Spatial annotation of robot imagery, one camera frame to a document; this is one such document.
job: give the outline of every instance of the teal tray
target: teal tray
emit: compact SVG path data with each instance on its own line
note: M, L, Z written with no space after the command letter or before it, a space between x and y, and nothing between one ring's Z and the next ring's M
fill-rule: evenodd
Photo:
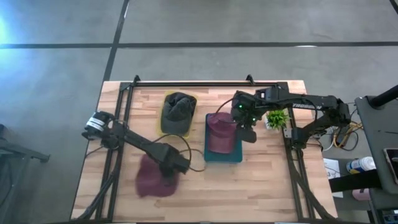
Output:
M208 138L210 135L210 128L207 125L207 117L209 114L206 114L206 129L205 129L205 161L206 162L225 162L225 163L239 163L242 162L243 152L242 152L242 140L236 138L235 140L235 148L229 154L212 152L208 149Z

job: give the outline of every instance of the dark gray hat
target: dark gray hat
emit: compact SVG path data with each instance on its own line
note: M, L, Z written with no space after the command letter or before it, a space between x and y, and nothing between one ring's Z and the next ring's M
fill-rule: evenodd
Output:
M191 126L197 100L185 93L172 93L164 100L160 128L165 134L185 135Z

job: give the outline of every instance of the white paper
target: white paper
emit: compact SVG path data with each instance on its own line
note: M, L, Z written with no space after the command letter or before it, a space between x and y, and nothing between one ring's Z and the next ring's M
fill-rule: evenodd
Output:
M328 179L340 177L340 168L338 167L338 161L334 159L323 159L325 164L326 173L328 174ZM342 192L333 193L334 197L343 197Z

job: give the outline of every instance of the yellow wire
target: yellow wire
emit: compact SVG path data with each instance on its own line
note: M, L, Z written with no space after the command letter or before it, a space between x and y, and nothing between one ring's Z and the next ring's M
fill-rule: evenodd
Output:
M341 145L347 140L347 138L348 138L348 133L350 133L354 128L362 128L362 129L363 129L362 123L358 123L358 124L357 124L357 123L351 122L351 124L349 124L349 126L350 126L349 129L347 130L346 134L344 135L343 140L340 142L339 145L337 145L337 143L336 143L336 132L337 132L337 131L335 131L335 133L333 134L333 145L334 145L335 147L340 148Z

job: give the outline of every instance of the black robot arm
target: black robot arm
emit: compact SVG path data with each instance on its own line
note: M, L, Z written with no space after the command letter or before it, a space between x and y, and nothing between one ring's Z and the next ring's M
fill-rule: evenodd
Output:
M289 91L271 87L256 90L255 94L237 91L232 100L231 115L238 124L238 137L243 141L255 142L256 133L252 126L267 111L285 108L300 108L322 111L323 116L302 128L292 128L292 146L306 148L308 139L314 134L325 134L331 126L349 125L351 116L348 105L335 96L314 96L289 93Z
M186 173L190 161L179 151L167 143L152 142L128 129L125 124L114 120L113 114L98 111L89 119L82 135L88 140L101 139L101 145L108 149L117 149L122 142L126 142L144 151L151 159L159 164L164 177L173 176L174 171Z

